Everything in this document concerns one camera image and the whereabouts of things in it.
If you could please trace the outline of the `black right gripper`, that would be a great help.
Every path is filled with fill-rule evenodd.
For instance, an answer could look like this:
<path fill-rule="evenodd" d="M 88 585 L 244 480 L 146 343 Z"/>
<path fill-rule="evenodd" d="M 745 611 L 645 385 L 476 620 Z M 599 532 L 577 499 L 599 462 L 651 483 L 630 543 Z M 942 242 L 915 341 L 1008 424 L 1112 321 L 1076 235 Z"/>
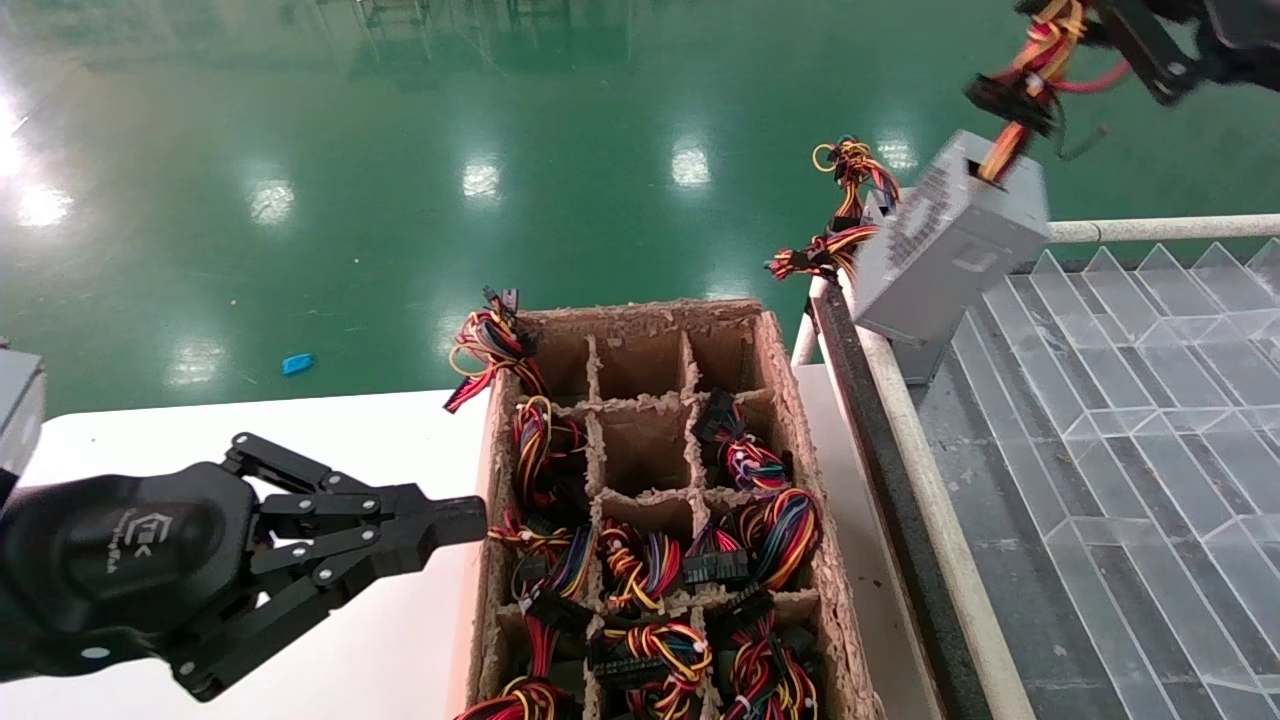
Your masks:
<path fill-rule="evenodd" d="M 1015 12 L 1042 13 L 1050 0 L 1018 0 Z M 1201 69 L 1219 85 L 1254 85 L 1279 91 L 1279 3 L 1204 1 L 1197 31 Z M 1196 18 L 1189 1 L 1100 1 L 1098 22 L 1149 95 L 1162 106 L 1196 87 L 1194 61 L 1165 23 Z"/>

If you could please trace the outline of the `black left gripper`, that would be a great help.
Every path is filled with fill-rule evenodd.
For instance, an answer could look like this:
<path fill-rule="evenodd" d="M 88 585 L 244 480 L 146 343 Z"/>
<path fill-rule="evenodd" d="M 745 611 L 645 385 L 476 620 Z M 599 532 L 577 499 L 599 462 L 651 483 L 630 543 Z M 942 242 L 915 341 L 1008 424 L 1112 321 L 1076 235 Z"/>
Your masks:
<path fill-rule="evenodd" d="M 155 657 L 212 701 L 374 582 L 486 536 L 475 495 L 369 486 L 251 433 L 221 469 L 18 488 L 1 525 L 3 680 Z M 251 477 L 279 492 L 257 501 Z M 314 542 L 248 565 L 253 510 L 276 537 Z"/>

